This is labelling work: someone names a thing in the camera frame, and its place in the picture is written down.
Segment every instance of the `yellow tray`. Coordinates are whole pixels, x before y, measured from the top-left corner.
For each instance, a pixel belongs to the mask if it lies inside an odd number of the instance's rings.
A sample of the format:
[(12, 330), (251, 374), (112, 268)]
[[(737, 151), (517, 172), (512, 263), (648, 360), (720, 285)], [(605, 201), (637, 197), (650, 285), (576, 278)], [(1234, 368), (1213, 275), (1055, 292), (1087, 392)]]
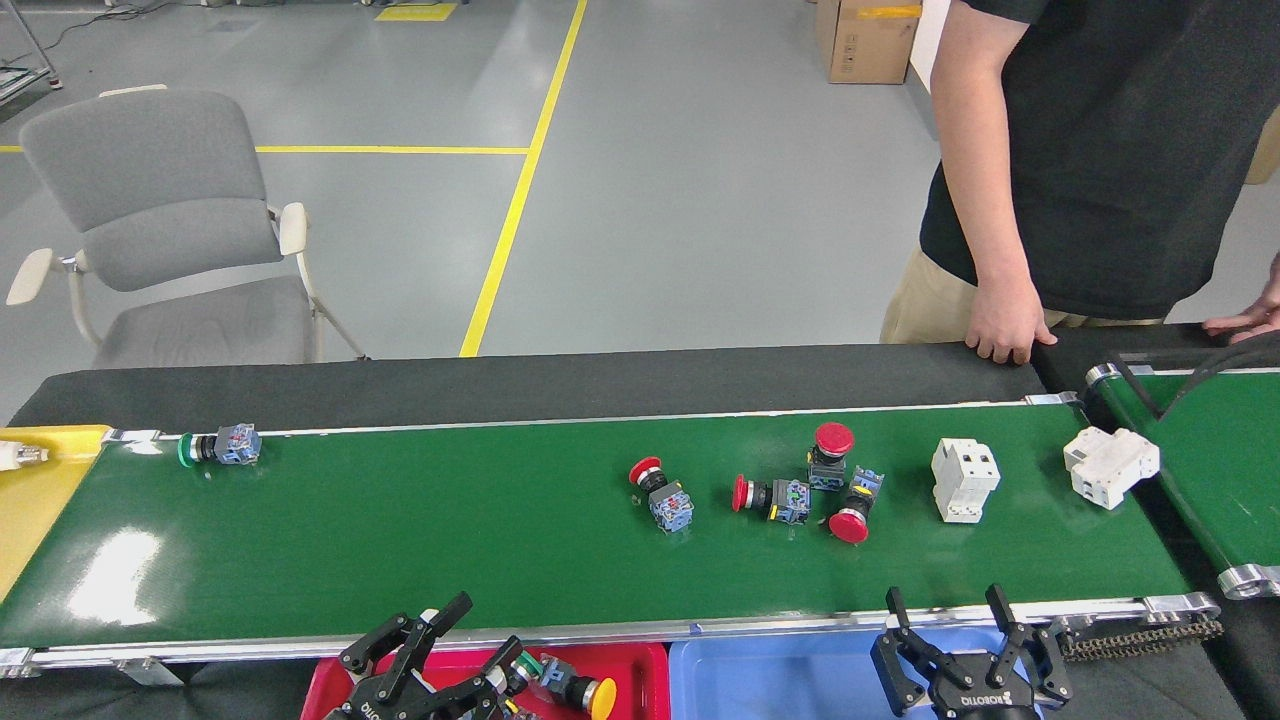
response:
[(0, 601), (54, 527), (102, 450), (106, 425), (0, 428), (0, 439), (38, 445), (49, 461), (0, 471)]

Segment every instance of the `chair armrest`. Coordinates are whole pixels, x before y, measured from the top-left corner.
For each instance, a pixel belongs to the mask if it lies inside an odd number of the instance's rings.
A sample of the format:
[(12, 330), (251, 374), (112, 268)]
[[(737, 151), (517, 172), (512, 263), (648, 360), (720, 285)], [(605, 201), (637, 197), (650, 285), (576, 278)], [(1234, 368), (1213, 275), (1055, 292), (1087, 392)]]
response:
[(49, 247), (35, 250), (27, 255), (22, 266), (18, 268), (18, 275), (13, 278), (9, 297), (4, 301), (5, 305), (22, 305), (35, 300), (45, 284), (45, 278), (49, 277), (49, 270), (54, 269), (58, 263), (54, 251)]
[(280, 255), (297, 255), (307, 249), (307, 211), (301, 202), (289, 202), (280, 210)]

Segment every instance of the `blue bin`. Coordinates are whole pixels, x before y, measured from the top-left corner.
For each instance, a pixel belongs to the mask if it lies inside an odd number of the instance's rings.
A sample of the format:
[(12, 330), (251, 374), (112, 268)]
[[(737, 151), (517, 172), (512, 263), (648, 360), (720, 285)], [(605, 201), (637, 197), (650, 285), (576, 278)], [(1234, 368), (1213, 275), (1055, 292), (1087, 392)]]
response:
[[(945, 652), (997, 652), (995, 628), (918, 628)], [(877, 632), (708, 638), (671, 646), (672, 720), (896, 720), (872, 665)], [(922, 680), (914, 670), (909, 676)], [(934, 717), (925, 702), (906, 712)]]

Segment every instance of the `cable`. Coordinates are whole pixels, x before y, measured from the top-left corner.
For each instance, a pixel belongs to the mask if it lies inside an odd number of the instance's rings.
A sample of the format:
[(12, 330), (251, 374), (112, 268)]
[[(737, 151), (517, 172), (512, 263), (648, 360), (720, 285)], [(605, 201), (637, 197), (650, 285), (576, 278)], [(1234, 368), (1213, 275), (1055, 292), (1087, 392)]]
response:
[(1169, 402), (1165, 404), (1164, 407), (1156, 404), (1151, 393), (1147, 392), (1147, 388), (1138, 380), (1137, 377), (1134, 377), (1133, 370), (1129, 368), (1129, 363), (1138, 360), (1151, 363), (1165, 355), (1180, 357), (1187, 355), (1184, 351), (1174, 351), (1169, 354), (1117, 352), (1114, 355), (1111, 364), (1120, 372), (1120, 375), (1124, 377), (1124, 380), (1133, 389), (1134, 395), (1138, 396), (1138, 400), (1147, 407), (1147, 411), (1151, 413), (1152, 419), (1158, 423), (1164, 420), (1165, 416), (1169, 415), (1169, 411), (1174, 409), (1174, 405), (1194, 389), (1196, 386), (1212, 378), (1222, 370), (1231, 370), (1258, 363), (1274, 363), (1277, 351), (1280, 351), (1280, 332), (1253, 336), (1235, 345), (1215, 350), (1208, 354), (1208, 360), (1201, 363), (1201, 365), (1192, 372), (1190, 377), (1183, 382), (1181, 387), (1178, 388), (1178, 392)]
[[(255, 4), (255, 5), (239, 5), (239, 6), (242, 6), (242, 8), (271, 8), (271, 6), (275, 6), (275, 5), (284, 5), (287, 1), (288, 0), (275, 0), (273, 3), (262, 3), (261, 5), (256, 5)], [(165, 3), (159, 3), (159, 4), (155, 4), (155, 5), (146, 5), (146, 6), (124, 4), (124, 5), (116, 6), (113, 10), (102, 13), (101, 15), (95, 15), (93, 18), (91, 18), (91, 19), (83, 22), (83, 23), (78, 23), (78, 24), (73, 24), (70, 27), (63, 28), (63, 31), (60, 33), (58, 33), (58, 40), (55, 40), (50, 45), (44, 45), (40, 49), (47, 53), (47, 51), (52, 50), (54, 47), (58, 47), (61, 44), (63, 38), (67, 37), (67, 33), (70, 32), (70, 31), (73, 31), (73, 29), (76, 29), (76, 28), (88, 27), (88, 26), (91, 26), (91, 24), (93, 24), (93, 23), (96, 23), (99, 20), (115, 20), (115, 22), (134, 20), (134, 19), (141, 18), (142, 15), (150, 15), (151, 13), (155, 13), (156, 10), (159, 10), (161, 8), (168, 8), (169, 5), (178, 5), (178, 6), (182, 6), (182, 8), (205, 8), (206, 10), (215, 10), (215, 9), (218, 9), (216, 6), (202, 5), (202, 4), (198, 4), (198, 3), (179, 3), (178, 0), (169, 0), (169, 1), (165, 1)], [(0, 67), (8, 67), (8, 65), (10, 65), (13, 63), (17, 63), (17, 61), (19, 61), (19, 60), (22, 60), (24, 58), (31, 56), (33, 53), (35, 51), (23, 53), (22, 55), (18, 55), (17, 58), (12, 58), (12, 59), (3, 59), (3, 58), (0, 58)]]

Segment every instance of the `white circuit breaker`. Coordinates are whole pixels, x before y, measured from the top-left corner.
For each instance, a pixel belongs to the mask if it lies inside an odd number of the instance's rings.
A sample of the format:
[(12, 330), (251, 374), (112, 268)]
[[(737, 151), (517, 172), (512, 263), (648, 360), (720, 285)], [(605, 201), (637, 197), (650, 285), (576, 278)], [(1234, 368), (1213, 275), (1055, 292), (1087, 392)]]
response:
[(977, 523), (1000, 484), (991, 448), (972, 438), (942, 438), (933, 451), (933, 501), (945, 523)]
[(1124, 428), (1115, 434), (1084, 428), (1062, 448), (1062, 460), (1071, 489), (1107, 510), (1115, 510), (1138, 480), (1160, 471), (1160, 448)]

